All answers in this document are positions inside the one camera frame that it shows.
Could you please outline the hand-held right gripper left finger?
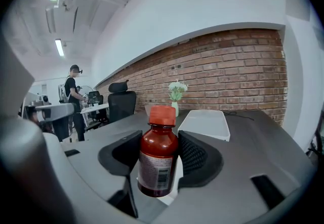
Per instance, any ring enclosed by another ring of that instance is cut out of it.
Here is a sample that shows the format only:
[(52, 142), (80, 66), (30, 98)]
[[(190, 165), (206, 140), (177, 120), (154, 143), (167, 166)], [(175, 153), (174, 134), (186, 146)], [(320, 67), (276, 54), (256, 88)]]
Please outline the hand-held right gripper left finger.
[(123, 188), (117, 190), (107, 202), (123, 213), (138, 218), (130, 174), (139, 158), (142, 131), (135, 131), (120, 140), (102, 147), (99, 163), (112, 175), (124, 177)]

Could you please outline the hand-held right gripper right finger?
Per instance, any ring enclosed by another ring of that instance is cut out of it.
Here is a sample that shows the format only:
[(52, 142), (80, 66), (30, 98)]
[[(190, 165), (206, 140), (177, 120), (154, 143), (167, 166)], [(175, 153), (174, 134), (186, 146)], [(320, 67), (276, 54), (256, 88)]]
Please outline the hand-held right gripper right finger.
[(217, 177), (224, 160), (215, 147), (182, 130), (178, 132), (178, 141), (183, 167), (183, 176), (178, 182), (179, 190), (204, 187)]

